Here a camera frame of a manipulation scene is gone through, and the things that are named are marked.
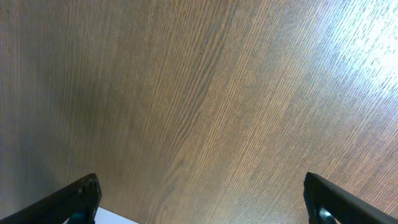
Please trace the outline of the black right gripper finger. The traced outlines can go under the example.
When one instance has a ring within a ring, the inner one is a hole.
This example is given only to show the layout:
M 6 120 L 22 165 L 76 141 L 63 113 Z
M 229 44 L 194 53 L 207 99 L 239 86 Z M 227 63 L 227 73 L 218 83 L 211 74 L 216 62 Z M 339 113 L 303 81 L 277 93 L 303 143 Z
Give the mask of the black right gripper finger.
M 322 176 L 308 172 L 303 197 L 310 224 L 397 224 L 397 219 L 376 209 Z

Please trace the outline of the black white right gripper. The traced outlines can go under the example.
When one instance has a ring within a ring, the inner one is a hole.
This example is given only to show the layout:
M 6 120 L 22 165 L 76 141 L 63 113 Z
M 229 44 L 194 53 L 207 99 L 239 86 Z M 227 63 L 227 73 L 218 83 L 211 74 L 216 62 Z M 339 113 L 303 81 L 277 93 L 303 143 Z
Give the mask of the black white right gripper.
M 101 187 L 96 174 L 88 174 L 28 207 L 1 219 L 1 224 L 138 224 L 99 207 Z

